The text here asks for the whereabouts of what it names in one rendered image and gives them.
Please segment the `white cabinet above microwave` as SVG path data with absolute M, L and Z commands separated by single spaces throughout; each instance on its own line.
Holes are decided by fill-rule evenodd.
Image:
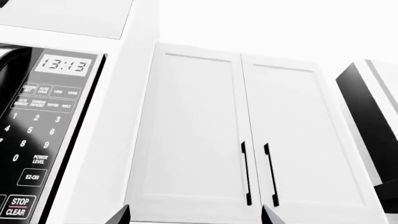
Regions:
M 120 39 L 133 0 L 8 0 L 0 25 Z

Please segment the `black microwave control panel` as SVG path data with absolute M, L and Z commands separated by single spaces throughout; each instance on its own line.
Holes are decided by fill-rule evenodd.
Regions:
M 0 44 L 0 224 L 44 224 L 107 54 Z

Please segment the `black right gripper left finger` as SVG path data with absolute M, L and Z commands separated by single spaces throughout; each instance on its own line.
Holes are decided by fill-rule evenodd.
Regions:
M 129 205 L 123 206 L 116 214 L 114 214 L 106 224 L 130 224 Z

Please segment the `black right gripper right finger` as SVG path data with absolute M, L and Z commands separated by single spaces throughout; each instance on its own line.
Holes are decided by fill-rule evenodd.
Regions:
M 261 220 L 262 224 L 285 224 L 267 205 L 262 206 Z

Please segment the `black range hood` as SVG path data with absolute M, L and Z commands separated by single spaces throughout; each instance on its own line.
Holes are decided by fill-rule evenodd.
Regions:
M 337 76 L 336 84 L 382 208 L 398 218 L 398 66 L 353 62 Z

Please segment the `white cabinet door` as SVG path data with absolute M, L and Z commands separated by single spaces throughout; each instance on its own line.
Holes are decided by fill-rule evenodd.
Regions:
M 156 45 L 125 201 L 134 222 L 261 224 L 239 54 Z
M 285 224 L 389 224 L 320 67 L 250 54 L 241 60 L 262 205 Z

